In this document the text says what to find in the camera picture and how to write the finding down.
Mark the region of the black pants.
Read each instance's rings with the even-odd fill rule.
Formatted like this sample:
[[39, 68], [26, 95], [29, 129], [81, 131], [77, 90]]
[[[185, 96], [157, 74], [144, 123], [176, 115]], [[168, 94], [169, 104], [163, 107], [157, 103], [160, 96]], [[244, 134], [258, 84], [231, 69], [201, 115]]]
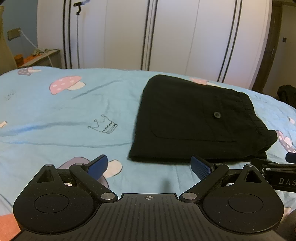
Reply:
[[277, 139], [248, 95], [156, 75], [142, 92], [128, 156], [133, 161], [187, 163], [198, 156], [212, 163], [240, 162], [265, 159]]

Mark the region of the black bag on floor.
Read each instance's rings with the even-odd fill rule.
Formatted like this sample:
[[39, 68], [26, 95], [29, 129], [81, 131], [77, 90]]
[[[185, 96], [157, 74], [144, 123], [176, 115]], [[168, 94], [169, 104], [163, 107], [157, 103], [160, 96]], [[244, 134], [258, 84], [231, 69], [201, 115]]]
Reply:
[[277, 91], [277, 96], [279, 101], [296, 108], [296, 88], [292, 85], [280, 86]]

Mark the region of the light blue mushroom bedsheet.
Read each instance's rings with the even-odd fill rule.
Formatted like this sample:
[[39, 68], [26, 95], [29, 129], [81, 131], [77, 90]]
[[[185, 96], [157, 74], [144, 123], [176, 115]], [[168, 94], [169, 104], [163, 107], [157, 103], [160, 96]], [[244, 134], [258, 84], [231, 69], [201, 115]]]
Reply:
[[181, 194], [199, 179], [188, 164], [128, 158], [142, 91], [154, 72], [34, 67], [1, 76], [1, 215], [48, 163], [111, 165], [103, 183], [122, 193]]

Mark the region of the wooden bedside table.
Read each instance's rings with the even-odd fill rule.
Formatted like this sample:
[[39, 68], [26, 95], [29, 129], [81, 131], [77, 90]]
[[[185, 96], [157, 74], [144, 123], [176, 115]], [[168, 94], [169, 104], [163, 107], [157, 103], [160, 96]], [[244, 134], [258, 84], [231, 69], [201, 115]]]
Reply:
[[41, 53], [37, 56], [29, 56], [23, 60], [23, 64], [18, 68], [34, 67], [34, 66], [48, 66], [54, 68], [62, 68], [60, 49], [53, 49], [47, 52], [48, 56]]

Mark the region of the small brown wooden cup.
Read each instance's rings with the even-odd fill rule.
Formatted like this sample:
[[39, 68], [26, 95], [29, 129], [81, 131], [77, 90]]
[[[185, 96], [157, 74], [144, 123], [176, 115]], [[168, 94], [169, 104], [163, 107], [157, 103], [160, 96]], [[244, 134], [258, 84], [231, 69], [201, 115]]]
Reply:
[[23, 65], [23, 55], [22, 54], [15, 55], [14, 60], [15, 60], [15, 63], [16, 63], [17, 67], [20, 67], [20, 66]]

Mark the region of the black hook on wardrobe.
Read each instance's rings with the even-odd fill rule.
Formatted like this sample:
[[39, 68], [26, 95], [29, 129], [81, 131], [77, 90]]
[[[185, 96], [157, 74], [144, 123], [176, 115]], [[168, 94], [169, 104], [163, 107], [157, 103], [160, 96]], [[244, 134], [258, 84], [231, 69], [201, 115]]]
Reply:
[[78, 8], [78, 11], [76, 12], [76, 15], [80, 15], [81, 12], [81, 6], [83, 6], [84, 3], [82, 1], [74, 3], [73, 6]]

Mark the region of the wall power socket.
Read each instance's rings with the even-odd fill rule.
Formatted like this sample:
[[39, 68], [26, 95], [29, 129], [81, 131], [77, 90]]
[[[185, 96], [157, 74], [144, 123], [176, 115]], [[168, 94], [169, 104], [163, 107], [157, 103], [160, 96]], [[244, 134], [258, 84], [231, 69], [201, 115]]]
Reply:
[[21, 29], [20, 28], [15, 28], [15, 29], [9, 30], [7, 32], [7, 37], [8, 37], [9, 41], [11, 41], [12, 39], [20, 37], [20, 35], [21, 35]]

